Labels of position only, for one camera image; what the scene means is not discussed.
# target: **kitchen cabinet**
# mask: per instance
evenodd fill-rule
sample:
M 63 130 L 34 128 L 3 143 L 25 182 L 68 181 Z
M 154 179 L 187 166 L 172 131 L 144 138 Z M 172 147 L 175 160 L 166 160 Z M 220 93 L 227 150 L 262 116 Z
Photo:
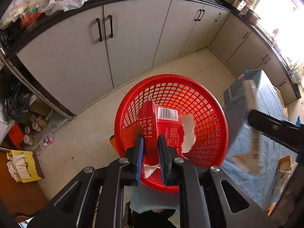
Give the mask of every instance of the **kitchen cabinet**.
M 225 24 L 210 45 L 211 51 L 227 61 L 249 36 L 251 30 L 235 15 L 230 14 Z
M 282 69 L 282 64 L 278 62 L 276 57 L 272 54 L 270 54 L 270 57 L 259 65 L 257 69 L 264 70 L 265 74 L 274 86 L 279 85 L 286 78 L 286 74 Z
M 114 88 L 152 69 L 171 0 L 127 0 L 104 5 Z
M 256 69 L 270 55 L 270 51 L 262 40 L 255 33 L 250 33 L 244 43 L 229 58 L 227 66 L 235 76 L 239 76 L 243 70 Z
M 95 7 L 55 24 L 17 53 L 34 78 L 76 115 L 113 90 L 103 25 L 102 6 Z
M 179 56 L 202 6 L 201 3 L 172 0 L 156 51 L 153 68 Z
M 279 85 L 276 86 L 276 88 L 281 92 L 285 106 L 289 105 L 291 102 L 297 99 L 288 79 L 282 81 Z
M 228 16 L 229 12 L 227 11 L 204 5 L 202 13 L 199 15 L 198 21 L 195 23 L 181 55 L 210 45 Z

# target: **bright window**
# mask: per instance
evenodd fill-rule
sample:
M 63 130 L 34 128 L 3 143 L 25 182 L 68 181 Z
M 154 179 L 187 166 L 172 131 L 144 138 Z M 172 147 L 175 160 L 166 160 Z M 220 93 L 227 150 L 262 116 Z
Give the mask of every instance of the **bright window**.
M 282 56 L 294 65 L 304 57 L 304 14 L 292 0 L 260 0 L 254 10 L 261 18 L 259 26 L 275 37 Z

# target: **stainless steel pot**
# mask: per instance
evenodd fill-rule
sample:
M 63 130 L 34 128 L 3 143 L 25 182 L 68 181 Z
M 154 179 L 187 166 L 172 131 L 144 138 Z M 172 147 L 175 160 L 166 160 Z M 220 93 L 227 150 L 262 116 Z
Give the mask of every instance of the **stainless steel pot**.
M 225 2 L 228 2 L 233 7 L 235 7 L 237 10 L 242 11 L 243 7 L 247 4 L 244 0 L 223 0 Z

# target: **red plastic basket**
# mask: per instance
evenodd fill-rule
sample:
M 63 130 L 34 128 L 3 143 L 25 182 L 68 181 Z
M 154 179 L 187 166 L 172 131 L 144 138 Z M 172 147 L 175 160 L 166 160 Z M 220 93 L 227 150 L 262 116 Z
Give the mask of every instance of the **red plastic basket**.
M 120 157 L 134 146 L 130 134 L 139 126 L 137 113 L 152 96 L 158 105 L 192 113 L 196 121 L 196 142 L 189 153 L 179 155 L 200 167 L 220 166 L 228 147 L 228 127 L 225 115 L 215 97 L 201 84 L 175 74 L 155 75 L 139 82 L 122 100 L 115 118 L 114 134 Z M 165 186 L 160 169 L 149 178 L 141 178 L 146 186 L 158 191 L 178 193 L 178 186 Z

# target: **tile floor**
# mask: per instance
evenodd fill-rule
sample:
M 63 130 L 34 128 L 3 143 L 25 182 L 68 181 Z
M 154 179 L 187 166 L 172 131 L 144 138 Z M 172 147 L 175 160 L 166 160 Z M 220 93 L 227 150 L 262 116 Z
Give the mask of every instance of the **tile floor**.
M 179 58 L 126 84 L 67 122 L 54 133 L 54 143 L 38 156 L 45 179 L 39 181 L 48 199 L 58 193 L 85 166 L 107 166 L 118 154 L 109 143 L 116 111 L 125 94 L 138 82 L 157 74 L 180 74 L 205 86 L 224 106 L 223 92 L 233 74 L 207 48 Z M 126 198 L 131 195 L 125 192 Z

